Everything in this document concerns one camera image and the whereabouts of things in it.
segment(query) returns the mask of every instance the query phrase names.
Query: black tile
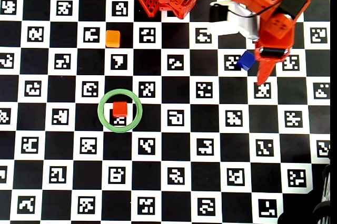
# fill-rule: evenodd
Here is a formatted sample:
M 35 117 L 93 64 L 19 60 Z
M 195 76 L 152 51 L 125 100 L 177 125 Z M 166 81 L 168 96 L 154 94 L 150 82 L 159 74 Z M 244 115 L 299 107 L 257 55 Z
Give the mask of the black tile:
M 132 190 L 160 190 L 160 162 L 132 162 Z
M 217 50 L 191 50 L 191 76 L 217 76 Z
M 76 48 L 77 23 L 51 22 L 50 47 Z
M 163 161 L 190 161 L 189 133 L 162 133 Z
M 281 193 L 281 165 L 251 163 L 252 192 Z
M 73 132 L 46 132 L 45 159 L 73 159 Z
M 220 134 L 221 162 L 249 162 L 249 134 Z
M 191 132 L 219 132 L 219 106 L 191 105 Z
M 48 21 L 51 15 L 51 0 L 23 0 L 24 21 Z
M 17 101 L 19 76 L 0 76 L 0 101 Z
M 330 134 L 330 106 L 309 106 L 311 134 Z
M 78 75 L 104 75 L 104 49 L 78 49 Z
M 42 189 L 43 161 L 14 162 L 13 189 Z
M 47 74 L 48 49 L 22 48 L 20 74 Z
M 42 220 L 70 220 L 72 191 L 44 190 L 42 206 Z
M 133 53 L 133 75 L 159 76 L 161 74 L 160 49 L 135 49 Z
M 248 104 L 247 78 L 220 77 L 219 96 L 220 104 Z
M 162 103 L 190 103 L 190 78 L 162 77 Z
M 192 191 L 221 191 L 219 162 L 191 162 Z
M 74 161 L 73 190 L 100 190 L 101 187 L 102 161 Z
M 162 48 L 189 47 L 189 23 L 162 23 Z
M 191 221 L 191 193 L 189 191 L 162 192 L 162 221 Z
M 17 109 L 17 130 L 44 130 L 45 118 L 45 103 L 19 103 Z
M 249 105 L 249 129 L 251 133 L 278 133 L 277 105 Z
M 86 22 L 105 22 L 106 0 L 80 0 L 78 20 Z

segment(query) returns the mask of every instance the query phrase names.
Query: checkerboard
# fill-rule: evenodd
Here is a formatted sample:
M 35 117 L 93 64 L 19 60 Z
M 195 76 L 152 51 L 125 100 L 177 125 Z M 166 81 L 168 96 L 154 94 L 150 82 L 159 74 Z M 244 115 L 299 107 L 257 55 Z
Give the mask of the checkerboard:
M 180 20 L 148 18 L 138 0 L 0 0 L 0 224 L 310 215 L 329 163 L 330 0 L 312 0 L 260 87 L 257 65 L 236 66 L 252 42 L 207 30 L 213 1 Z M 106 30 L 121 48 L 105 47 Z M 123 134 L 97 117 L 117 88 L 143 104 Z M 126 118 L 112 118 L 114 101 L 128 102 Z M 136 108 L 119 95 L 104 113 L 123 126 Z

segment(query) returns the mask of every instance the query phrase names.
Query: small cube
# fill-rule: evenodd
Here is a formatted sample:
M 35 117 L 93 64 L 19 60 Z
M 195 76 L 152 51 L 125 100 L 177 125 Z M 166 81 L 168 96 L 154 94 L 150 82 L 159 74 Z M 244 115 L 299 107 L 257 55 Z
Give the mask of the small cube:
M 121 45 L 121 32 L 117 30 L 106 31 L 106 47 L 119 48 Z
M 244 70 L 249 70 L 255 63 L 255 56 L 253 53 L 250 53 L 246 50 L 240 59 L 237 61 L 236 65 L 241 67 Z
M 113 102 L 112 115 L 114 118 L 127 116 L 127 102 L 119 101 Z

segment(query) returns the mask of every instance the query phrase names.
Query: green circle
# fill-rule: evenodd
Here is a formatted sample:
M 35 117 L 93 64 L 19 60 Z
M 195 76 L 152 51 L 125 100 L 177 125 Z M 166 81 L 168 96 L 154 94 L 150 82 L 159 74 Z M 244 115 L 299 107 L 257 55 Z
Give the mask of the green circle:
M 137 107 L 137 114 L 136 114 L 135 119 L 129 125 L 127 125 L 125 127 L 112 126 L 110 123 L 107 122 L 107 120 L 105 119 L 105 116 L 104 116 L 104 105 L 105 105 L 105 103 L 108 101 L 108 99 L 110 99 L 112 96 L 115 96 L 117 94 L 123 94 L 123 95 L 129 96 L 130 98 L 132 98 L 135 101 L 136 107 Z M 137 97 L 137 95 L 135 95 L 130 90 L 115 89 L 115 90 L 111 90 L 111 91 L 107 92 L 102 97 L 100 103 L 98 104 L 97 113 L 98 113 L 98 118 L 100 119 L 100 122 L 103 124 L 104 127 L 111 130 L 112 132 L 124 133 L 124 132 L 127 132 L 127 131 L 135 128 L 138 125 L 138 123 L 141 121 L 142 115 L 143 115 L 143 107 L 142 107 L 142 103 L 139 100 L 139 98 Z

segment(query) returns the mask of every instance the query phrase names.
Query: orange cube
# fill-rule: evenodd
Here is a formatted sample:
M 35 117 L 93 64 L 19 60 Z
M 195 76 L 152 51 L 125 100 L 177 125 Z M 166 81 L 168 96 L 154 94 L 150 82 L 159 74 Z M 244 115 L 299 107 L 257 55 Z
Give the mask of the orange cube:
M 108 48 L 119 48 L 121 45 L 121 32 L 117 30 L 107 30 L 105 44 Z

